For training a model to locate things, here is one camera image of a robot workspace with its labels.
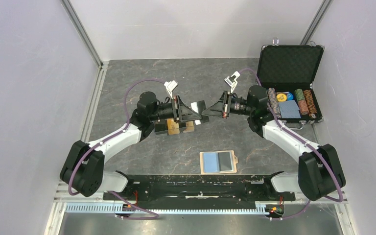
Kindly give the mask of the black credit card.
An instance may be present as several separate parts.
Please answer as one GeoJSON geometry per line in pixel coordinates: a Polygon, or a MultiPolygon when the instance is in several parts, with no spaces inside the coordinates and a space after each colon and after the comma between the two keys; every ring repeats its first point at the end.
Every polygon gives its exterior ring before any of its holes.
{"type": "Polygon", "coordinates": [[[231,152],[219,152],[217,156],[218,156],[219,170],[221,172],[233,170],[233,161],[232,161],[231,152]]]}
{"type": "Polygon", "coordinates": [[[190,104],[190,107],[193,111],[197,112],[198,114],[201,115],[201,119],[198,119],[198,120],[195,120],[193,123],[195,126],[197,125],[201,125],[201,124],[204,124],[204,123],[207,123],[210,121],[209,117],[208,116],[204,116],[202,115],[202,112],[204,110],[206,110],[206,103],[204,100],[201,100],[201,101],[197,101],[197,102],[193,102],[190,104]]]}

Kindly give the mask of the cream leather card holder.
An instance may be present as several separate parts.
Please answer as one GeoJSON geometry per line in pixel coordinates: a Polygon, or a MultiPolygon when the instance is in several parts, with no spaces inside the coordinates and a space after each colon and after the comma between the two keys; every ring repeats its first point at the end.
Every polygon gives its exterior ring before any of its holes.
{"type": "Polygon", "coordinates": [[[238,158],[233,150],[204,151],[199,158],[202,175],[237,173],[238,158]]]}

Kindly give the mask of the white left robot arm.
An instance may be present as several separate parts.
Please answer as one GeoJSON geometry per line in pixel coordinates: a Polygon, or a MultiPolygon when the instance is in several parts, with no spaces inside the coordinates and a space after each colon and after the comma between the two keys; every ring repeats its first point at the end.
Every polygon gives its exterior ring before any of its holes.
{"type": "Polygon", "coordinates": [[[187,106],[178,95],[161,103],[153,92],[144,92],[129,122],[121,128],[90,143],[76,141],[72,145],[61,169],[60,180],[68,184],[72,195],[89,197],[97,191],[114,191],[121,199],[129,199],[134,194],[134,186],[124,173],[106,171],[107,161],[146,139],[154,130],[156,121],[172,119],[176,123],[185,123],[201,118],[201,111],[187,106]]]}

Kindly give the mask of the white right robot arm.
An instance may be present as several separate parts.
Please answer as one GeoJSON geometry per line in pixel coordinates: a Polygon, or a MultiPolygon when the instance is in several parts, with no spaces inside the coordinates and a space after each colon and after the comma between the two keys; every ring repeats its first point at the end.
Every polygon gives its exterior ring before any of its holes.
{"type": "Polygon", "coordinates": [[[258,85],[249,88],[245,99],[224,91],[220,99],[202,111],[209,117],[228,118],[231,114],[247,116],[249,128],[274,143],[297,163],[297,172],[273,173],[265,180],[263,194],[275,200],[283,192],[302,193],[308,200],[327,198],[342,202],[346,179],[336,149],[309,141],[284,125],[269,105],[267,89],[258,85]]]}

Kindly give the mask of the gold credit card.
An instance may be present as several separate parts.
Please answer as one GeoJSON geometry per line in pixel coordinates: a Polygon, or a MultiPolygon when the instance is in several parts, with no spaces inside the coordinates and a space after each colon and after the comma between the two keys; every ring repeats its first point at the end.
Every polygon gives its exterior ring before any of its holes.
{"type": "Polygon", "coordinates": [[[194,128],[194,122],[193,121],[189,121],[186,123],[186,129],[184,130],[184,133],[189,133],[189,132],[193,132],[195,130],[194,128]]]}
{"type": "Polygon", "coordinates": [[[178,123],[176,123],[173,119],[167,119],[166,122],[168,135],[180,134],[180,128],[178,123]]]}

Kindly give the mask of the clear acrylic card stand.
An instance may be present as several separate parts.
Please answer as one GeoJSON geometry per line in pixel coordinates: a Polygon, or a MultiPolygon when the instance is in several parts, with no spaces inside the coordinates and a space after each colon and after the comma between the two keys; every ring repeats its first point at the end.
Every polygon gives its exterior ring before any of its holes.
{"type": "Polygon", "coordinates": [[[194,122],[176,123],[173,119],[159,120],[154,122],[154,133],[162,135],[178,135],[182,133],[194,132],[194,122]]]}

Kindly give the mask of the blue playing card deck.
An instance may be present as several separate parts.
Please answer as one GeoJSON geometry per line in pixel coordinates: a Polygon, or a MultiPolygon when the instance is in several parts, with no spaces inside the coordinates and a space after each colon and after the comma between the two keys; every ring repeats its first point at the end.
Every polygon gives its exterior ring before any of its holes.
{"type": "Polygon", "coordinates": [[[281,118],[300,119],[300,108],[295,100],[287,100],[278,103],[281,113],[281,118]]]}

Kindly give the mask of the yellow dealer chip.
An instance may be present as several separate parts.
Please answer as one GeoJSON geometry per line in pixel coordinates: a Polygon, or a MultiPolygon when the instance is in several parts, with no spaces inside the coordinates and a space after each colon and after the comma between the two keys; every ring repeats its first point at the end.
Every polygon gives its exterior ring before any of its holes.
{"type": "Polygon", "coordinates": [[[285,101],[287,101],[287,94],[278,93],[277,94],[277,101],[278,102],[285,102],[285,101]]]}

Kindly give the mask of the black poker chip case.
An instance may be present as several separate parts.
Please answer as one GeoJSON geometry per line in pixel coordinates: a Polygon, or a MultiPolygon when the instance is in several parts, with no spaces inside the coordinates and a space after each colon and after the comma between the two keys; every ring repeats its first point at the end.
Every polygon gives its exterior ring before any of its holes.
{"type": "Polygon", "coordinates": [[[310,91],[316,113],[300,115],[299,118],[285,118],[288,123],[318,123],[323,115],[313,91],[313,82],[324,54],[322,45],[264,45],[261,48],[257,77],[265,88],[276,92],[295,93],[297,89],[310,91]]]}

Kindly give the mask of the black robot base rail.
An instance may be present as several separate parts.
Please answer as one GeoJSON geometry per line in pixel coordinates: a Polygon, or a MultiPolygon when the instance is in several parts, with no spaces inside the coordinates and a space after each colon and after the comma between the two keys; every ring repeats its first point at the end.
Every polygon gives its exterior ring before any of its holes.
{"type": "Polygon", "coordinates": [[[269,189],[267,175],[130,175],[125,199],[144,209],[253,209],[255,202],[293,202],[294,193],[269,189]]]}

